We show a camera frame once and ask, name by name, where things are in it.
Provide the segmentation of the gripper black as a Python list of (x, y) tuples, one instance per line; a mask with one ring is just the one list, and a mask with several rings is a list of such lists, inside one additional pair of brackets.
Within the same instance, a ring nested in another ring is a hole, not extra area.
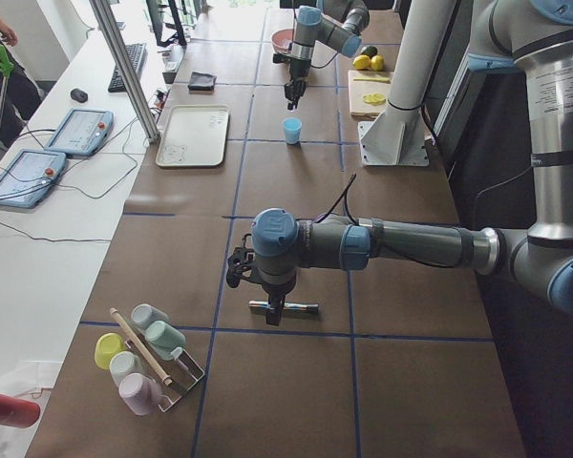
[(289, 111), (293, 111), (298, 108), (299, 102), (304, 96), (307, 88), (308, 73), (309, 64), (289, 65), (289, 80), (284, 85), (287, 109)]
[(267, 282), (262, 284), (262, 288), (268, 295), (268, 300), (265, 303), (265, 322), (268, 325), (280, 324), (286, 296), (294, 289), (295, 285), (295, 279), (290, 279), (281, 284)]

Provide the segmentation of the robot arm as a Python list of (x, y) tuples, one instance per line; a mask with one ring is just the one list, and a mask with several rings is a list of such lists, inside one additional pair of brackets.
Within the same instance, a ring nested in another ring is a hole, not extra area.
[[(448, 36), (458, 1), (413, 1), (385, 108), (361, 122), (362, 166), (396, 173), (422, 172), (430, 165), (423, 146), (422, 111), (435, 61)], [(294, 111), (308, 87), (315, 45), (353, 57), (370, 15), (364, 1), (295, 2), (292, 41), (274, 63), (287, 63), (287, 109)], [(526, 75), (536, 220), (527, 229), (479, 230), (354, 218), (347, 205), (353, 175), (335, 204), (315, 219), (297, 219), (269, 208), (251, 222), (228, 261), (225, 281), (259, 284), (268, 296), (266, 323), (279, 325), (286, 296), (301, 268), (365, 269), (371, 259), (405, 260), (433, 268), (470, 268), (501, 275), (573, 316), (573, 1), (474, 1), (469, 69), (521, 71)]]
[(355, 56), (362, 31), (370, 23), (364, 1), (292, 1), (294, 27), (286, 54), (289, 80), (284, 85), (287, 108), (294, 111), (304, 95), (312, 65), (314, 47), (324, 44), (346, 57)]

